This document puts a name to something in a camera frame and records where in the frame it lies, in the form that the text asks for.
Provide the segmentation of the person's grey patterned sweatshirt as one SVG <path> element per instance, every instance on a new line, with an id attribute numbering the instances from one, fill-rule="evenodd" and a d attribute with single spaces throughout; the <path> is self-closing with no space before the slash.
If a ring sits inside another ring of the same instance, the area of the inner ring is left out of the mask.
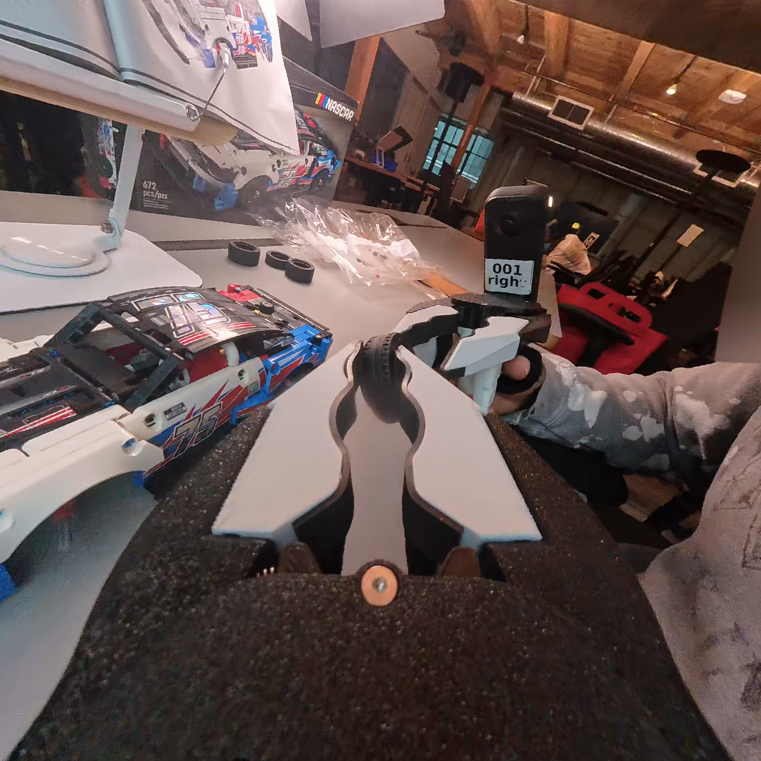
<path id="1" fill-rule="evenodd" d="M 694 534 L 640 582 L 687 689 L 732 759 L 760 759 L 760 412 L 738 433 Z"/>

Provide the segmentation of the person's right forearm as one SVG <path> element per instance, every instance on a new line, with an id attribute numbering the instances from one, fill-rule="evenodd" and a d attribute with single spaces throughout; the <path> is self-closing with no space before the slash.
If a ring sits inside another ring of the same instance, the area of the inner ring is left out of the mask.
<path id="1" fill-rule="evenodd" d="M 523 432 L 595 451 L 614 467 L 709 485 L 740 434 L 759 433 L 759 365 L 718 362 L 649 376 L 603 375 L 544 354 L 535 397 L 505 419 Z"/>

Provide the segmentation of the toy car box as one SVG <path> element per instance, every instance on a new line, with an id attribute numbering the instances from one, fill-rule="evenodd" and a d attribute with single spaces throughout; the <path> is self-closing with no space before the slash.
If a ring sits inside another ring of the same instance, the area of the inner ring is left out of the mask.
<path id="1" fill-rule="evenodd" d="M 285 59 L 298 150 L 283 152 L 238 132 L 231 142 L 199 146 L 145 131 L 130 209 L 254 224 L 290 199 L 330 203 L 356 123 L 357 102 Z"/>

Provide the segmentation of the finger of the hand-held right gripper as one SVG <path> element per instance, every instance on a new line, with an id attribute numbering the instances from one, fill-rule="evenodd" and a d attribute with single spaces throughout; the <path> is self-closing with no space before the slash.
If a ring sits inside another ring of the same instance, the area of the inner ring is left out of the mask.
<path id="1" fill-rule="evenodd" d="M 404 347 L 427 366 L 440 366 L 458 333 L 460 314 L 452 305 L 416 305 L 396 324 L 393 366 L 400 366 L 398 350 Z"/>
<path id="2" fill-rule="evenodd" d="M 528 326 L 522 318 L 489 318 L 484 327 L 453 344 L 442 362 L 444 373 L 479 373 L 501 367 L 518 354 L 520 331 Z"/>

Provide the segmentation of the toy brick race car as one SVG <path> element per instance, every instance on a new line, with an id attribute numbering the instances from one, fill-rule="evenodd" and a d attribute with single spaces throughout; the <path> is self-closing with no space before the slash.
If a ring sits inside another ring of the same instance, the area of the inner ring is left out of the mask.
<path id="1" fill-rule="evenodd" d="M 252 286 L 164 287 L 2 340 L 1 599 L 35 528 L 114 477 L 141 485 L 327 359 L 328 327 Z"/>

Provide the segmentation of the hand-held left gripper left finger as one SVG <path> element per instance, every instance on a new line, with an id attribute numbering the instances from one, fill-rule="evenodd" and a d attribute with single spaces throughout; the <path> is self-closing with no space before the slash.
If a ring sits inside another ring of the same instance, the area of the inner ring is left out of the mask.
<path id="1" fill-rule="evenodd" d="M 289 543 L 299 523 L 346 488 L 345 438 L 357 416 L 360 352 L 360 342 L 349 343 L 271 402 L 214 520 L 214 535 Z"/>

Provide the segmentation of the metal air duct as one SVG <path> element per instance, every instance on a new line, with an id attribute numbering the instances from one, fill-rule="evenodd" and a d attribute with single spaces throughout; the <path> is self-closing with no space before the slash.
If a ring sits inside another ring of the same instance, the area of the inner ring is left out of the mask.
<path id="1" fill-rule="evenodd" d="M 590 105 L 567 96 L 515 92 L 500 114 L 505 124 L 547 144 L 551 151 L 575 152 L 595 159 L 620 157 L 663 173 L 704 177 L 708 164 L 695 151 L 641 129 L 617 126 Z"/>

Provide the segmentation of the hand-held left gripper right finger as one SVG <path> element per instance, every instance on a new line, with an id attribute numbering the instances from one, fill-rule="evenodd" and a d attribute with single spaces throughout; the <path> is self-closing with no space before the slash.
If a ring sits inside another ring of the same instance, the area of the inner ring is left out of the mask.
<path id="1" fill-rule="evenodd" d="M 405 396 L 418 416 L 410 451 L 413 493 L 453 522 L 457 544 L 542 539 L 516 481 L 475 402 L 407 348 Z"/>

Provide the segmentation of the clear plastic bags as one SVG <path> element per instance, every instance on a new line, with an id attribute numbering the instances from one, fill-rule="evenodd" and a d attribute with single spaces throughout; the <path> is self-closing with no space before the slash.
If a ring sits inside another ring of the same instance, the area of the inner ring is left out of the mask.
<path id="1" fill-rule="evenodd" d="M 302 258 L 337 266 L 351 285 L 398 285 L 440 274 L 384 213 L 293 198 L 265 205 L 252 218 Z"/>

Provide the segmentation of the black toy car tire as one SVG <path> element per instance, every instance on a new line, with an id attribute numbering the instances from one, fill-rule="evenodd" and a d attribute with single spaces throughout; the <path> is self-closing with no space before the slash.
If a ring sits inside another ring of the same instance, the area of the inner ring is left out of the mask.
<path id="1" fill-rule="evenodd" d="M 407 404 L 403 393 L 407 367 L 397 354 L 401 342 L 398 333 L 370 338 L 358 357 L 362 395 L 371 412 L 385 424 L 399 423 Z"/>

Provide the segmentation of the red plastic carrier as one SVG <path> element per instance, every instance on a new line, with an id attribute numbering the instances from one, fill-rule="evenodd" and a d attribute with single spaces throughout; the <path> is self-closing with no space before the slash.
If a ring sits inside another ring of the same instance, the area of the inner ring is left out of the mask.
<path id="1" fill-rule="evenodd" d="M 557 292 L 562 337 L 553 353 L 601 374 L 634 373 L 666 341 L 641 304 L 600 282 Z"/>

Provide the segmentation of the white book stand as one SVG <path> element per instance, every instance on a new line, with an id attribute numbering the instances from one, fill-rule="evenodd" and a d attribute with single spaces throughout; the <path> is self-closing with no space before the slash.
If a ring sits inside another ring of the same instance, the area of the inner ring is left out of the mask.
<path id="1" fill-rule="evenodd" d="M 146 130 L 222 143 L 234 129 L 191 103 L 2 40 L 2 90 L 127 125 L 117 187 L 100 225 L 1 223 L 2 314 L 84 304 L 121 291 L 199 287 L 202 278 L 128 231 Z"/>

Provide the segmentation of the person's right hand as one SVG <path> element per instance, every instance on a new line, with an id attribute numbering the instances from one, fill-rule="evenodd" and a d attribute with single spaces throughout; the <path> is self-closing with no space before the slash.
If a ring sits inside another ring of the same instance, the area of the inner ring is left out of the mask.
<path id="1" fill-rule="evenodd" d="M 536 399 L 546 371 L 537 352 L 523 354 L 505 362 L 497 381 L 497 388 L 489 412 L 509 415 L 530 406 Z"/>

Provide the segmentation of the black round ceiling fixture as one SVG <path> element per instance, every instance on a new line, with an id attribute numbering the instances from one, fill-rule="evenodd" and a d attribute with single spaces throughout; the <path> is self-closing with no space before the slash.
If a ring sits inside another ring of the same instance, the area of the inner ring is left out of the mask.
<path id="1" fill-rule="evenodd" d="M 725 174 L 735 182 L 750 168 L 748 160 L 727 151 L 704 148 L 696 153 L 697 171 L 709 178 Z"/>

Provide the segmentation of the open instruction booklet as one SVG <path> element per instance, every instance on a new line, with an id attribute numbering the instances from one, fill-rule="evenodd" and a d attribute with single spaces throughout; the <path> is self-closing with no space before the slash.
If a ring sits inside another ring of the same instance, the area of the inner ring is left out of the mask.
<path id="1" fill-rule="evenodd" d="M 273 2 L 2 1 L 1 80 L 200 145 L 298 148 Z"/>

